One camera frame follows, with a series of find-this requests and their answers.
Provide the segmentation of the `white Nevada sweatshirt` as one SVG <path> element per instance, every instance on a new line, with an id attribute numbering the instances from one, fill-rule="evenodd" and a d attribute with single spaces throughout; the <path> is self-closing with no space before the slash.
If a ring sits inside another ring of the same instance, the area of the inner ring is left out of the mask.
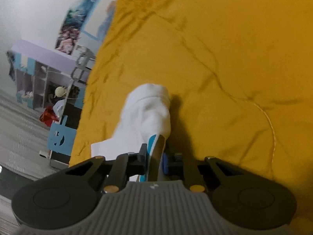
<path id="1" fill-rule="evenodd" d="M 147 145 L 148 159 L 160 165 L 165 142 L 171 133 L 170 99 L 166 87 L 143 84 L 130 92 L 111 138 L 91 144 L 91 156 L 114 160 L 125 153 L 138 153 Z"/>

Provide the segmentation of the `blue smiley face chair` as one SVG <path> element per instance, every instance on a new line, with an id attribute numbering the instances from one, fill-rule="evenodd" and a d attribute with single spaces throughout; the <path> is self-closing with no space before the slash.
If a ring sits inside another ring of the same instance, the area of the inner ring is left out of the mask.
<path id="1" fill-rule="evenodd" d="M 47 148 L 51 151 L 67 156 L 71 155 L 76 129 L 66 126 L 68 116 L 63 116 L 60 123 L 53 122 L 47 141 Z"/>

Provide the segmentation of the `dark desk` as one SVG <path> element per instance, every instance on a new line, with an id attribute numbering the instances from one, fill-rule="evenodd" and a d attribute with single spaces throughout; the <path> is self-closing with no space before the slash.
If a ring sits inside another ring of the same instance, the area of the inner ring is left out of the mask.
<path id="1" fill-rule="evenodd" d="M 69 165 L 82 107 L 82 101 L 61 100 L 47 107 L 40 117 L 40 121 L 49 127 L 49 153 L 40 156 L 49 159 L 50 166 L 55 169 L 65 169 Z"/>

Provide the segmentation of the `red bag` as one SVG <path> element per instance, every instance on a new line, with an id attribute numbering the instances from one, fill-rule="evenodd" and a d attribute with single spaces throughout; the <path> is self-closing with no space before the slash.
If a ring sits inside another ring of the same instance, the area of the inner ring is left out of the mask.
<path id="1" fill-rule="evenodd" d="M 53 111 L 53 106 L 47 106 L 41 114 L 39 120 L 48 127 L 51 127 L 53 122 L 59 122 L 59 118 Z"/>

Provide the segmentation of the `cream round ball lamp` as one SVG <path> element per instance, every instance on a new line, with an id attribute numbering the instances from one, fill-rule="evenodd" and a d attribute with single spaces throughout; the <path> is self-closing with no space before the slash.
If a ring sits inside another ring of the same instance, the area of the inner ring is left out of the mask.
<path id="1" fill-rule="evenodd" d="M 64 97 L 64 96 L 66 96 L 66 95 L 67 95 L 67 90 L 66 90 L 65 87 L 59 86 L 59 87 L 57 87 L 57 88 L 55 89 L 55 97 L 61 98 L 61 97 Z"/>

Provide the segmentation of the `grey metal cart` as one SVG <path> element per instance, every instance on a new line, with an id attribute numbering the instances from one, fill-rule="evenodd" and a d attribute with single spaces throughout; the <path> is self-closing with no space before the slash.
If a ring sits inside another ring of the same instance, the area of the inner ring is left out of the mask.
<path id="1" fill-rule="evenodd" d="M 71 72 L 71 79 L 76 83 L 86 85 L 87 78 L 91 72 L 88 67 L 90 61 L 95 61 L 95 54 L 88 48 L 78 45 L 76 50 L 79 52 L 75 61 L 75 67 Z"/>

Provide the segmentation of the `mustard yellow bed quilt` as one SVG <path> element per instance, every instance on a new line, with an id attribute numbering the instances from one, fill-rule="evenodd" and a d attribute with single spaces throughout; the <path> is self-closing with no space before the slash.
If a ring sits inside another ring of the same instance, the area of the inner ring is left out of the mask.
<path id="1" fill-rule="evenodd" d="M 89 76 L 70 164 L 112 136 L 144 83 L 172 99 L 172 149 L 288 187 L 312 234 L 312 0 L 117 0 Z"/>

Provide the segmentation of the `blue pillow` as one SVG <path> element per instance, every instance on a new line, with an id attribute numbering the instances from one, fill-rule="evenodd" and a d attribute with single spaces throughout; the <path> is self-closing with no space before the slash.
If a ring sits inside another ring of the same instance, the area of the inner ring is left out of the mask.
<path id="1" fill-rule="evenodd" d="M 106 16 L 104 18 L 104 21 L 101 23 L 101 25 L 98 27 L 97 30 L 97 38 L 98 41 L 102 42 L 107 35 L 108 29 L 111 25 L 113 15 L 115 12 L 116 7 L 116 1 L 111 1 L 106 9 Z"/>

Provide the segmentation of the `white blue headboard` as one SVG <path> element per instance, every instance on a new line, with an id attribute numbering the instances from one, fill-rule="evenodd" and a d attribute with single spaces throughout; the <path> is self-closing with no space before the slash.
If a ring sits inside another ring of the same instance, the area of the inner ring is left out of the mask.
<path id="1" fill-rule="evenodd" d="M 104 21 L 106 16 L 106 9 L 111 1 L 115 0 L 99 0 L 96 5 L 91 10 L 87 21 L 83 27 L 83 32 L 87 34 L 90 38 L 98 41 L 97 30 L 101 23 Z"/>

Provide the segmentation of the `white wall shelf unit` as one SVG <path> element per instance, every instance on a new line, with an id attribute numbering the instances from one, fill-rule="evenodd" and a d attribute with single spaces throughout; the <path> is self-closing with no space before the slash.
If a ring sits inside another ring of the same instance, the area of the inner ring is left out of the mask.
<path id="1" fill-rule="evenodd" d="M 15 43 L 6 52 L 10 62 L 9 76 L 16 85 L 16 100 L 36 111 L 55 104 L 55 89 L 65 87 L 69 100 L 83 102 L 85 85 L 71 79 L 71 72 L 79 52 L 74 58 L 42 48 L 25 40 Z"/>

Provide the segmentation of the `anime wall poster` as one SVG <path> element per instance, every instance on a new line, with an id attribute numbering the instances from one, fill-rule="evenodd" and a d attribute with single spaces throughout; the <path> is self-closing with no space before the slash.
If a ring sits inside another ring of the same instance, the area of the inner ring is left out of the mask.
<path id="1" fill-rule="evenodd" d="M 84 23 L 98 0 L 76 0 L 68 9 L 58 32 L 55 49 L 71 55 L 80 38 Z"/>

